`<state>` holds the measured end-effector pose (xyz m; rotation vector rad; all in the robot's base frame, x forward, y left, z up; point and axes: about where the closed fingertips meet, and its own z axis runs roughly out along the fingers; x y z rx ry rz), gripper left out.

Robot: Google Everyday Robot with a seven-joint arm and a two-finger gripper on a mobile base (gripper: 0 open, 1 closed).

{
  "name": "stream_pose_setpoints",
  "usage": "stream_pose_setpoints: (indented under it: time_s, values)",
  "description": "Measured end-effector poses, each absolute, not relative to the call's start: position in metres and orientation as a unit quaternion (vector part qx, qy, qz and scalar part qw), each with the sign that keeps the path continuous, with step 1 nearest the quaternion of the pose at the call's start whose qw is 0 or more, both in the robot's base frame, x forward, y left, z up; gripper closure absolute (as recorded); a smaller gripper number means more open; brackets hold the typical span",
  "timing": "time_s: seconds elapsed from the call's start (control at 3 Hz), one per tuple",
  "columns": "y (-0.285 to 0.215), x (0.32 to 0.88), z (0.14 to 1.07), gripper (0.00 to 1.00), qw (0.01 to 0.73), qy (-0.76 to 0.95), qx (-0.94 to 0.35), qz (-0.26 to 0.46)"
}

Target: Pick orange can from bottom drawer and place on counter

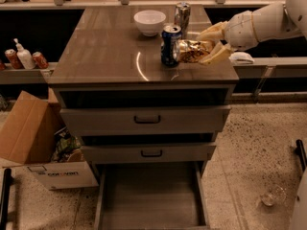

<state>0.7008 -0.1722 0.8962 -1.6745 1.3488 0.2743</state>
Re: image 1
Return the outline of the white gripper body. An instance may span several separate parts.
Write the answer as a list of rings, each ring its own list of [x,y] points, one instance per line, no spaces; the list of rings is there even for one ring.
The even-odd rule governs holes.
[[[237,13],[227,22],[224,40],[239,51],[246,51],[258,45],[251,11]]]

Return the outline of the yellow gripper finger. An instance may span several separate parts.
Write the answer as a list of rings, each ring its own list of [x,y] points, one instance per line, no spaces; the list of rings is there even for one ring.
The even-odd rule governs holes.
[[[205,40],[221,40],[224,39],[224,29],[227,26],[228,22],[223,21],[216,23],[209,28],[203,30],[201,33],[197,35],[198,41],[205,41]]]
[[[234,48],[231,45],[228,43],[223,44],[222,42],[219,42],[215,45],[208,56],[205,56],[199,60],[199,63],[202,65],[216,63],[229,58],[233,52]]]

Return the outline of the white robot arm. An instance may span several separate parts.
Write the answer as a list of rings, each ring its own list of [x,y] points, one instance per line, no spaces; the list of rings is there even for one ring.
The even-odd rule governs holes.
[[[255,48],[272,39],[307,37],[307,0],[285,0],[255,11],[243,11],[228,21],[203,30],[197,41],[214,41],[213,50],[199,60],[208,65],[229,58],[236,51]]]

